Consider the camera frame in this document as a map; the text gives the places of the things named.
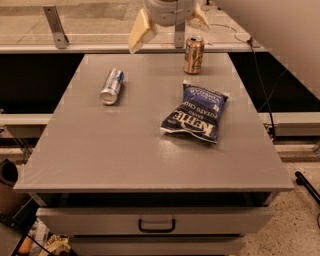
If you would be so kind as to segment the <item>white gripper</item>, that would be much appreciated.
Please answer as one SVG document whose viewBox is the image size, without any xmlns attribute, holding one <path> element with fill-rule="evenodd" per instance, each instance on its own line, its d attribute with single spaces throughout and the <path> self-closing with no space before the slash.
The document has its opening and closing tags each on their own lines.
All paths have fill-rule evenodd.
<svg viewBox="0 0 320 256">
<path fill-rule="evenodd" d="M 210 29 L 209 21 L 196 0 L 143 0 L 128 38 L 131 54 L 139 51 L 145 43 L 157 35 L 155 24 L 167 27 L 184 23 L 189 18 L 189 25 Z"/>
</svg>

